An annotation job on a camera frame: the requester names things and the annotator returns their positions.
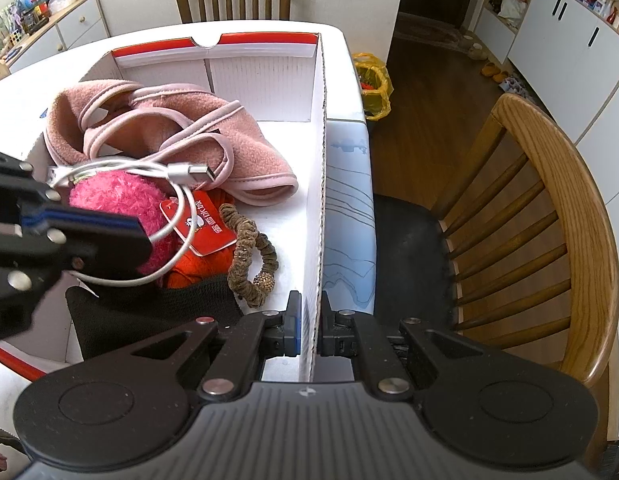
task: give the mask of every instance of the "black chair seat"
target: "black chair seat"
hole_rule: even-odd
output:
[[[406,317],[451,328],[453,271],[438,220],[423,206],[378,194],[374,216],[376,319],[392,332]]]

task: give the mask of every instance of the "pink towel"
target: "pink towel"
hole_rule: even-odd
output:
[[[57,164],[95,159],[104,144],[142,160],[207,164],[216,179],[203,189],[222,187],[251,205],[282,202],[298,188],[287,161],[238,101],[193,84],[78,83],[52,102],[45,143]]]

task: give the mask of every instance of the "slipper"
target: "slipper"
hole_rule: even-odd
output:
[[[482,48],[471,48],[467,53],[467,57],[475,61],[484,61],[487,59],[487,53]]]
[[[480,69],[480,73],[485,77],[493,77],[499,74],[501,69],[497,67],[494,63],[486,63],[483,68]]]
[[[501,73],[496,74],[492,79],[500,84],[505,81],[509,77],[509,72],[507,70],[503,70]]]

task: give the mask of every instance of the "cardboard box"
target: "cardboard box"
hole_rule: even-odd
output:
[[[288,161],[299,181],[299,190],[293,197],[275,206],[237,205],[268,235],[279,256],[276,287],[264,308],[284,310],[290,290],[299,290],[303,300],[302,354],[300,358],[268,361],[264,378],[310,380],[325,222],[326,97],[321,35],[232,32],[212,35],[202,42],[175,37],[127,44],[94,59],[74,82],[100,78],[136,80],[145,85],[195,83],[228,101],[240,100],[258,121],[267,140]],[[35,166],[39,180],[50,164],[42,141],[44,121],[44,113],[38,122],[26,121],[26,127],[34,133],[30,138],[36,138],[27,160]],[[14,150],[8,153],[18,156]],[[259,266],[255,258],[250,278]],[[63,277],[41,302],[32,328],[0,342],[0,361],[9,361],[13,370],[32,380],[81,360],[64,299],[67,287],[77,283],[69,275]]]

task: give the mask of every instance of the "red stripe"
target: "red stripe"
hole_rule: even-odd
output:
[[[42,372],[38,368],[34,368],[25,361],[21,361],[21,359],[14,357],[10,352],[6,352],[3,348],[0,348],[0,363],[7,366],[10,370],[16,372],[28,381],[35,381],[45,375],[45,372]]]
[[[231,32],[221,34],[219,45],[237,43],[307,43],[317,44],[312,32]]]
[[[152,41],[151,43],[141,43],[138,45],[122,46],[112,51],[114,57],[131,56],[132,54],[144,54],[145,52],[156,52],[157,50],[171,50],[172,48],[186,48],[196,46],[192,38],[179,38],[177,40]]]

